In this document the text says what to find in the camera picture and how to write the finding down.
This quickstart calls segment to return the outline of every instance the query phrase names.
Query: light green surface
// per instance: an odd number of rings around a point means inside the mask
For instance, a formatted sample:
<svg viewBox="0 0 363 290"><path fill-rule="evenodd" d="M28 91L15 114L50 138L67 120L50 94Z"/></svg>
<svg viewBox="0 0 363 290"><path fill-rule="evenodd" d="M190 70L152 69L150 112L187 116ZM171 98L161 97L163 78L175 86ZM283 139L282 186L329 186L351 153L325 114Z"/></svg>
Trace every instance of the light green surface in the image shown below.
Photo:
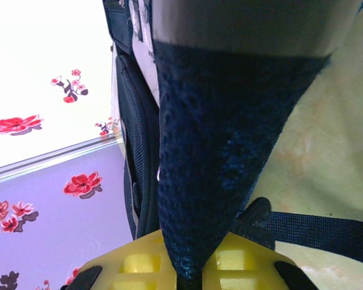
<svg viewBox="0 0 363 290"><path fill-rule="evenodd" d="M303 96L252 199L273 210L363 221L363 11L342 47ZM363 290L363 264L278 243L323 289Z"/></svg>

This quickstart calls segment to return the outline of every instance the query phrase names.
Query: black plastic buckle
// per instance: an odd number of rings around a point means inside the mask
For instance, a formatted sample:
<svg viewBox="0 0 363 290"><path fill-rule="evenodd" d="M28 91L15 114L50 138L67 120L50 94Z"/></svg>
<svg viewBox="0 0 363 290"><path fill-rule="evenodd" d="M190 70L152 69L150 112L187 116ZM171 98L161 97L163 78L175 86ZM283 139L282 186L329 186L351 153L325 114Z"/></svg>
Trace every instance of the black plastic buckle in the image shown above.
<svg viewBox="0 0 363 290"><path fill-rule="evenodd" d="M272 214L272 206L267 198L254 200L235 220L230 231L268 249L275 249L272 233L263 228Z"/></svg>

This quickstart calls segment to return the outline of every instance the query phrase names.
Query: black zipper pocket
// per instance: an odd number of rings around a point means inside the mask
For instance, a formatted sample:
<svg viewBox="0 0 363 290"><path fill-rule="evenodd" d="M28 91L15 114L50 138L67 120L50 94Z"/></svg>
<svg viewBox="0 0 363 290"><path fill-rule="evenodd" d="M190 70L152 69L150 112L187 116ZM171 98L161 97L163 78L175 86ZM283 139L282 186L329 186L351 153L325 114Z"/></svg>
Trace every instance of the black zipper pocket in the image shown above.
<svg viewBox="0 0 363 290"><path fill-rule="evenodd" d="M128 8L128 1L103 0L103 7L108 23L109 34L117 46L126 54L132 54L133 27Z"/></svg>
<svg viewBox="0 0 363 290"><path fill-rule="evenodd" d="M133 203L139 216L135 232L136 238L139 238L160 227L157 213L159 107L133 57L119 56L117 73L120 118L125 124L126 140L129 141L129 155L126 157L135 177L135 182L130 181L129 184L134 196L125 195L125 199L126 203ZM132 215L129 204L127 214Z"/></svg>

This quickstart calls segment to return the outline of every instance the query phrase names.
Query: backpack strap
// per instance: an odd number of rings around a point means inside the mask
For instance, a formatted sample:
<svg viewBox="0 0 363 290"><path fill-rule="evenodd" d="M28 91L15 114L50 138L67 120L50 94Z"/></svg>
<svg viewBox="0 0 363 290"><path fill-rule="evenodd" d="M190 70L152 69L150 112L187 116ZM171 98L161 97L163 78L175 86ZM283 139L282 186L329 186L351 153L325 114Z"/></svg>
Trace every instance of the backpack strap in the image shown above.
<svg viewBox="0 0 363 290"><path fill-rule="evenodd" d="M328 251L363 263L363 222L273 212L265 227L277 241Z"/></svg>

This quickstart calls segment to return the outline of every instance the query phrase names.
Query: backpack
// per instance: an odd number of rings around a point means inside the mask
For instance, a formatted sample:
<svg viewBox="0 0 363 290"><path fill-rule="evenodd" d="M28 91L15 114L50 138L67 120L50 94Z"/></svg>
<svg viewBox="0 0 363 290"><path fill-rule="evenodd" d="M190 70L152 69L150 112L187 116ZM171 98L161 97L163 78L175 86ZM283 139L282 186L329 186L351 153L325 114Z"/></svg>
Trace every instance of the backpack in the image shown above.
<svg viewBox="0 0 363 290"><path fill-rule="evenodd" d="M126 156L124 171L126 213L132 238L137 239L160 228L157 214L157 190L159 138L161 122L164 118L159 117L162 114L159 110L162 100L157 83L155 52L151 37L152 1L103 0L103 5L109 33L114 42L113 81L118 94L113 96L113 110L120 119ZM321 87L312 86L306 94L317 95ZM359 221L363 218L360 217L359 210L356 212L357 215L351 214L357 218L350 219L345 218L344 212L338 211L338 217L336 217L332 211L324 213L318 210L318 201L328 204L326 199L333 199L327 195L323 196L315 188L314 178L310 178L309 183L306 184L310 189L304 190L303 187L299 190L298 196L304 199L304 204L301 204L298 202L298 197L294 197L296 189L286 188L288 185L283 184L280 179L284 174L293 174L295 176L293 178L298 181L303 179L304 173L296 172L297 168L278 170L277 166L282 166L283 158L286 161L289 160L289 163L293 158L294 167L303 166L303 164L298 165L299 162L303 162L298 161L298 158L302 158L307 150L310 150L310 141L307 137L301 140L304 143L302 149L304 154L291 152L287 148L293 146L289 135L290 129L296 126L296 122L301 123L301 119L297 117L298 111L304 110L310 104L314 104L314 100L305 96L295 108L272 156L261 172L260 180L256 181L255 188L252 188L254 201L246 207L246 210L240 211L231 231L271 249L275 248L276 241L279 243L280 251L291 253L295 248L289 247L288 244L292 244L314 249L310 250L310 253L317 253L315 257L330 257L323 256L325 253L320 254L320 251L317 251L323 250L363 263L363 221ZM312 117L307 118L306 121L312 121ZM306 121L303 121L301 125L305 126ZM278 185L272 187L269 186L270 183L278 183ZM317 193L318 197L307 196L308 192ZM276 206L280 211L271 211L269 199L266 197L269 197L273 208ZM301 259L301 250L297 252L297 257ZM308 274L314 275L315 280L339 277L338 268L325 269L321 262L315 265L319 265L319 268L303 264L303 269ZM348 262L348 265L357 266L359 271L363 272L363 268L358 266L360 263L349 264Z"/></svg>

